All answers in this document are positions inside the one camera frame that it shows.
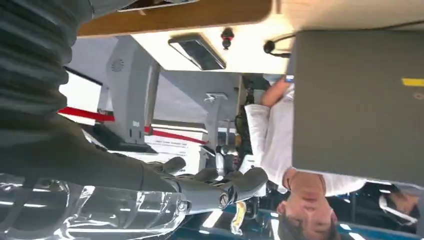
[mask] dark hair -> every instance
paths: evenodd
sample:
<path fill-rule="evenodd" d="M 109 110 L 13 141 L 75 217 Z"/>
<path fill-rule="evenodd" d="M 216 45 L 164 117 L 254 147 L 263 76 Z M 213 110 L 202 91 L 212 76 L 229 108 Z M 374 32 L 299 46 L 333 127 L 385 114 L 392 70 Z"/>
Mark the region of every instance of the dark hair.
<path fill-rule="evenodd" d="M 302 232 L 302 227 L 293 225 L 285 213 L 278 216 L 278 236 L 281 240 L 307 240 Z M 337 231 L 336 224 L 331 221 L 331 227 L 327 240 L 340 239 L 341 236 Z"/>

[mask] laptop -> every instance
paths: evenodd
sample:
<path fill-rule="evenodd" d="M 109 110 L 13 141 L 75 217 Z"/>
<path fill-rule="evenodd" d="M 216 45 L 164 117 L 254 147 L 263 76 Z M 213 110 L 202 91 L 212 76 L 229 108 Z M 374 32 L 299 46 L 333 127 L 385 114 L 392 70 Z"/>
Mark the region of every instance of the laptop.
<path fill-rule="evenodd" d="M 171 7 L 171 6 L 178 6 L 182 4 L 195 3 L 197 1 L 198 0 L 138 0 L 134 2 L 133 4 L 119 10 L 119 12 Z"/>
<path fill-rule="evenodd" d="M 424 186 L 424 32 L 304 31 L 293 166 Z"/>

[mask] clear plastic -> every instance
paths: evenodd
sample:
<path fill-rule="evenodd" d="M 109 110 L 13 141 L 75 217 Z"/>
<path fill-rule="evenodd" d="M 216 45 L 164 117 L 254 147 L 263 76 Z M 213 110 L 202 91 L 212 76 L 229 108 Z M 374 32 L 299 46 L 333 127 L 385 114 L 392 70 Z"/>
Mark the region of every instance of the clear plastic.
<path fill-rule="evenodd" d="M 0 174 L 0 224 L 24 179 Z M 14 223 L 3 233 L 16 239 L 145 239 L 175 230 L 188 202 L 181 193 L 81 186 L 40 179 Z"/>
<path fill-rule="evenodd" d="M 175 230 L 188 204 L 180 193 L 84 187 L 78 206 L 61 229 L 62 236 L 143 239 Z"/>

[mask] wooden table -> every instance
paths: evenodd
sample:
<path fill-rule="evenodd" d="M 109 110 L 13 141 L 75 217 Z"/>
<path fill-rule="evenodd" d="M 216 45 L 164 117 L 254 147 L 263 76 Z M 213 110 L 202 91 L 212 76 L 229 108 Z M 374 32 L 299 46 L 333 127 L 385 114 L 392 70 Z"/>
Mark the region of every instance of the wooden table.
<path fill-rule="evenodd" d="M 263 52 L 269 39 L 301 29 L 366 29 L 423 19 L 423 0 L 200 0 L 148 10 L 146 15 L 111 14 L 83 26 L 79 34 L 132 34 L 165 69 L 198 71 L 168 40 L 200 33 L 227 63 L 225 72 L 283 74 L 287 59 Z M 228 51 L 220 37 L 226 26 L 235 34 Z M 289 50 L 292 41 L 282 41 L 276 48 Z"/>

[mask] yellow sticker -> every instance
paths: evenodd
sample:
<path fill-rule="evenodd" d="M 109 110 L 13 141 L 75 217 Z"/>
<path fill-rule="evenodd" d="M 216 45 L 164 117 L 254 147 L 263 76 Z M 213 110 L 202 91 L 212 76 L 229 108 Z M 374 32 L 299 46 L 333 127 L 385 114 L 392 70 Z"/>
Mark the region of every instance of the yellow sticker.
<path fill-rule="evenodd" d="M 408 87 L 424 87 L 422 78 L 402 78 L 403 85 Z"/>

